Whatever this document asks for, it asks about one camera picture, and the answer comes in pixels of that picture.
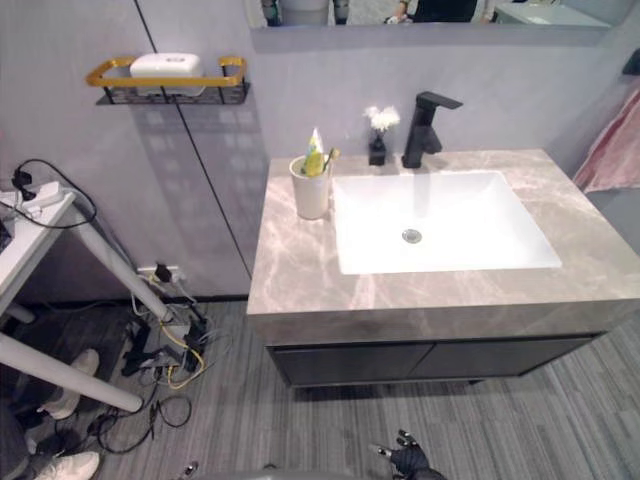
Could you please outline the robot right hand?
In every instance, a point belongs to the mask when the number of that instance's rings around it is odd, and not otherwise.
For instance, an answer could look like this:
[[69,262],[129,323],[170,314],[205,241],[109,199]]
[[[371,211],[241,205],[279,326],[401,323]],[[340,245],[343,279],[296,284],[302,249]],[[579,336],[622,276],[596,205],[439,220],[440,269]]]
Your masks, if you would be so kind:
[[439,473],[430,465],[425,451],[411,433],[404,429],[397,431],[398,448],[371,443],[368,449],[378,457],[388,461],[401,479],[439,479]]

